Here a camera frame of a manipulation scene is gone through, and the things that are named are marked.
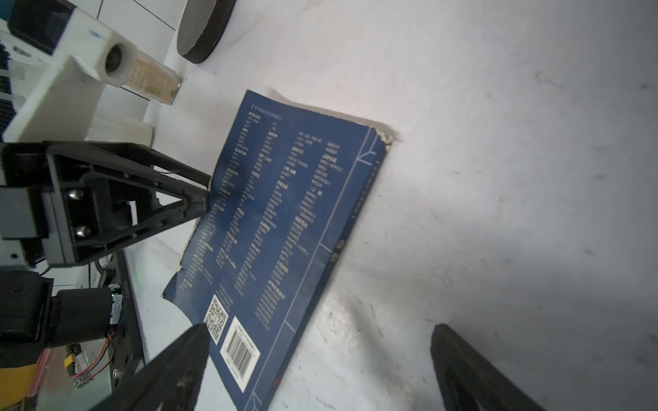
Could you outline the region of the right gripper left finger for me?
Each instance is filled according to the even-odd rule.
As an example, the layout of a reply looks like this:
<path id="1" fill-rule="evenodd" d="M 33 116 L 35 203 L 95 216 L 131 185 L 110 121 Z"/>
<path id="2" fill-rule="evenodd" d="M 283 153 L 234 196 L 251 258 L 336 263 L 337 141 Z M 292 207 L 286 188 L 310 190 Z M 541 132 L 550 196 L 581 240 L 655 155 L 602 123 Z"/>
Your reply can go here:
<path id="1" fill-rule="evenodd" d="M 190 327 L 95 410 L 193 410 L 207 366 L 210 336 Z"/>

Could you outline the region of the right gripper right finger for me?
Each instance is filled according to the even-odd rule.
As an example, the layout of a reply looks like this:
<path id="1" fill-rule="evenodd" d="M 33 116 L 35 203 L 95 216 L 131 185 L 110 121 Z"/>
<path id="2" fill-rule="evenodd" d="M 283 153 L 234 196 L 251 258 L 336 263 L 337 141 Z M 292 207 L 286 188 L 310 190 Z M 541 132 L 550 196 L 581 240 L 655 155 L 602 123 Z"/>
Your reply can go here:
<path id="1" fill-rule="evenodd" d="M 446 410 L 541 410 L 449 325 L 434 328 L 431 357 Z"/>

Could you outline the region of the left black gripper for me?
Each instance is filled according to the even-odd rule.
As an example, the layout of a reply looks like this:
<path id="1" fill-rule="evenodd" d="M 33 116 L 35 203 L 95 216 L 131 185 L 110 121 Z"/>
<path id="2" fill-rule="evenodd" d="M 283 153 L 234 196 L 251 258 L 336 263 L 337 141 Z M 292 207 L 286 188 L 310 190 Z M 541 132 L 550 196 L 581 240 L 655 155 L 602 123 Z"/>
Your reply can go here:
<path id="1" fill-rule="evenodd" d="M 210 207 L 209 174 L 135 143 L 1 144 L 1 266 L 86 265 Z"/>

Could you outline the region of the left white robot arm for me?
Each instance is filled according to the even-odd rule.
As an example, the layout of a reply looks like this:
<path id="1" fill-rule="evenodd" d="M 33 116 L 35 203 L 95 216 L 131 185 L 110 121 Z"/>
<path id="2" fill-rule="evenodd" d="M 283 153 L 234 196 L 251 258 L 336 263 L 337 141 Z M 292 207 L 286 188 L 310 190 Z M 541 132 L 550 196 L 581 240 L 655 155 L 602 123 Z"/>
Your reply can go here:
<path id="1" fill-rule="evenodd" d="M 209 209 L 211 178 L 135 143 L 1 146 L 1 365 L 104 337 L 109 289 L 54 293 L 36 272 L 89 265 Z"/>

